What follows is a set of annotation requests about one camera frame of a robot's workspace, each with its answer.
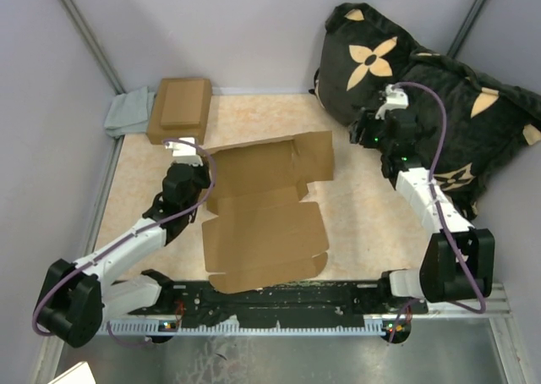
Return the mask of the brown cardboard box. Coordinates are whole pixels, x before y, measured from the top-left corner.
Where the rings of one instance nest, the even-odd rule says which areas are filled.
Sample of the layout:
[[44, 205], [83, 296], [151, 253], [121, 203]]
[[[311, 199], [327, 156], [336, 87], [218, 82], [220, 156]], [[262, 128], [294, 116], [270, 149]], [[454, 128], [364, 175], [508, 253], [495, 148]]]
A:
[[329, 240], [309, 184], [334, 178], [329, 131], [307, 132], [211, 152], [217, 180], [203, 222], [211, 286], [233, 294], [319, 276]]

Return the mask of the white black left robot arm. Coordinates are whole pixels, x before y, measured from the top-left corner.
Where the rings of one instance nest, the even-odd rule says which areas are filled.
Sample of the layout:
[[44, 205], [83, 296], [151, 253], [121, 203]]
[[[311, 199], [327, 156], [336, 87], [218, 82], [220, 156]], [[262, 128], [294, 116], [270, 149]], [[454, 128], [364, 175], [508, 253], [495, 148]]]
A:
[[170, 311], [176, 301], [172, 279], [154, 270], [123, 282], [119, 277], [194, 222], [212, 186], [208, 164], [173, 163], [161, 192], [128, 231], [77, 261], [60, 259], [49, 266], [32, 315], [34, 332], [80, 348], [131, 312]]

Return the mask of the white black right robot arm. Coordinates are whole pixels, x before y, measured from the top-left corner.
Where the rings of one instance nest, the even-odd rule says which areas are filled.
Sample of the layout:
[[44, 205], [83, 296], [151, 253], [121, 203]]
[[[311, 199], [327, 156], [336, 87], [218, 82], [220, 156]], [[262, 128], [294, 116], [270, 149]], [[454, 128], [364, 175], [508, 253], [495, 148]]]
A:
[[362, 110], [350, 127], [351, 143], [380, 152], [383, 177], [411, 206], [429, 237], [419, 267], [385, 274], [389, 284], [378, 290], [378, 306], [395, 313], [407, 298], [460, 306], [476, 299], [480, 313], [492, 291], [495, 238], [475, 228], [441, 191], [415, 152], [417, 136], [416, 118], [406, 109], [385, 118]]

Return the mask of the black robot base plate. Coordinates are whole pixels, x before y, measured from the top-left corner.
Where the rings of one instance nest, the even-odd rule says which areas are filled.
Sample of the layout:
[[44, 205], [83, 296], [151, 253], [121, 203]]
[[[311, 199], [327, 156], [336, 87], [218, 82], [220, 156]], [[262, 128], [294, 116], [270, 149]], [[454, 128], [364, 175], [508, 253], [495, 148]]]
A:
[[154, 305], [130, 315], [178, 316], [185, 327], [215, 326], [236, 316], [241, 327], [354, 327], [366, 315], [396, 315], [406, 298], [391, 295], [388, 278], [378, 280], [307, 280], [220, 293], [207, 281], [166, 281]]

